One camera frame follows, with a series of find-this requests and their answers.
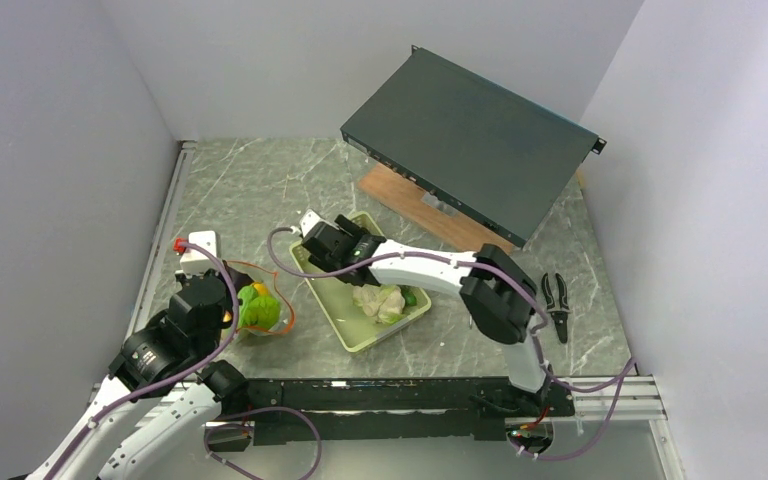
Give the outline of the light green pepper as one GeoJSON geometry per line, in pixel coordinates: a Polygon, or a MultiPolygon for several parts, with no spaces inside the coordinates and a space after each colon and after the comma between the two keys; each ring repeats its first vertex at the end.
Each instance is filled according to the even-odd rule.
{"type": "Polygon", "coordinates": [[[272,293],[270,296],[259,296],[252,284],[244,286],[238,292],[240,325],[270,330],[280,320],[281,303],[272,293]]]}

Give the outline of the clear orange zip bag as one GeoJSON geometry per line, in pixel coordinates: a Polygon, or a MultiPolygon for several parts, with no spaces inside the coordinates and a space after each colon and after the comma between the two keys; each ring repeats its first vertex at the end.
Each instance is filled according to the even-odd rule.
{"type": "Polygon", "coordinates": [[[244,261],[229,260],[226,262],[226,265],[238,273],[248,275],[252,279],[252,283],[263,283],[281,303],[280,320],[270,330],[263,330],[257,327],[242,327],[240,319],[235,333],[237,335],[250,334],[254,336],[281,336],[289,333],[295,325],[296,314],[292,304],[277,288],[278,273],[244,261]]]}

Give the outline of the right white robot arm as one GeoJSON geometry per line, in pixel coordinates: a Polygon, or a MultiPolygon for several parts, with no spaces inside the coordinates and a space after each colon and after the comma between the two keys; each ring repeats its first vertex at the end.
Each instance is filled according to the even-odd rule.
{"type": "Polygon", "coordinates": [[[375,235],[343,215],[328,222],[312,210],[299,222],[308,260],[321,272],[353,286],[407,286],[460,299],[472,324],[501,346],[511,401],[534,415],[550,399],[544,361],[529,331],[535,314],[535,285],[500,247],[477,252],[413,248],[375,235]]]}

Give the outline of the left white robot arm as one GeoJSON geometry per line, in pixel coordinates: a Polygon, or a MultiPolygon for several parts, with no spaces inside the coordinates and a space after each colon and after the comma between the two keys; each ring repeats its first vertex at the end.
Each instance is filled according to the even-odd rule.
{"type": "Polygon", "coordinates": [[[182,287],[109,366],[91,405],[31,479],[137,479],[182,438],[220,417],[239,417],[248,404],[248,381],[225,360],[199,368],[196,383],[176,395],[170,378],[212,354],[233,293],[253,279],[232,270],[231,280],[208,271],[179,279],[182,287]]]}

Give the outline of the green plastic basket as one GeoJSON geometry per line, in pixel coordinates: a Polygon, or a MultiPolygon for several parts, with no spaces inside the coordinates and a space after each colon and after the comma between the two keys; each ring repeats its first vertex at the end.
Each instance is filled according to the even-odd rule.
{"type": "Polygon", "coordinates": [[[425,290],[397,285],[401,291],[411,289],[418,304],[405,307],[404,318],[394,324],[377,323],[353,304],[352,288],[355,286],[336,278],[308,279],[306,283],[340,343],[351,353],[360,352],[389,337],[431,309],[431,300],[425,290]]]}

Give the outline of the white cauliflower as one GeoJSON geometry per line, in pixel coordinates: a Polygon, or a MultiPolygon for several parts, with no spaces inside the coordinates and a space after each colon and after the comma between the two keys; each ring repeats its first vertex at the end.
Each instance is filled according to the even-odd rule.
{"type": "Polygon", "coordinates": [[[377,323],[391,325],[405,316],[406,300],[397,285],[355,286],[352,288],[352,301],[377,323]]]}

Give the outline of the dark green cucumber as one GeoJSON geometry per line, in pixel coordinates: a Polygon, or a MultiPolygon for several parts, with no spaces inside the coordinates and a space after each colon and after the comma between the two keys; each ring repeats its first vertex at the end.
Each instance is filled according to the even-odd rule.
{"type": "Polygon", "coordinates": [[[418,304],[417,297],[415,296],[415,294],[411,289],[403,289],[401,291],[401,294],[404,299],[406,307],[413,307],[418,304]]]}

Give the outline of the brown wooden board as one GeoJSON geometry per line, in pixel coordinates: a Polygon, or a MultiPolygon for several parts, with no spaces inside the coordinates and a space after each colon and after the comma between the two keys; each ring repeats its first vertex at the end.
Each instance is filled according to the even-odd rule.
{"type": "Polygon", "coordinates": [[[359,188],[395,213],[418,224],[460,251],[478,251],[484,244],[510,254],[516,246],[392,170],[376,164],[358,182],[359,188]]]}

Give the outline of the black pliers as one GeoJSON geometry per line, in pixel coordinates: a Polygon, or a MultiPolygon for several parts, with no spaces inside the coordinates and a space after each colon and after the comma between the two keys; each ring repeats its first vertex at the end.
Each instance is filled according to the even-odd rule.
{"type": "Polygon", "coordinates": [[[550,315],[559,342],[566,345],[569,341],[569,291],[568,285],[560,273],[544,273],[541,278],[541,290],[546,309],[550,315]]]}

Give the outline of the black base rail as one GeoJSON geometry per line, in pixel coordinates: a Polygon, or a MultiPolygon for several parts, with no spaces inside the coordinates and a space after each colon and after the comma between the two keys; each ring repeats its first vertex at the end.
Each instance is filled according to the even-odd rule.
{"type": "Polygon", "coordinates": [[[504,441],[521,424],[537,428],[576,413],[573,391],[549,382],[527,393],[504,376],[249,379],[215,422],[248,428],[255,446],[315,438],[504,441]]]}

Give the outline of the black network switch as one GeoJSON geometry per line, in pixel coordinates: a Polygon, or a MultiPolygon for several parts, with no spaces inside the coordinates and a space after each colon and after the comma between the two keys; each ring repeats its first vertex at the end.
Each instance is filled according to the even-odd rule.
{"type": "Polygon", "coordinates": [[[344,141],[522,247],[595,132],[425,48],[341,126],[344,141]]]}

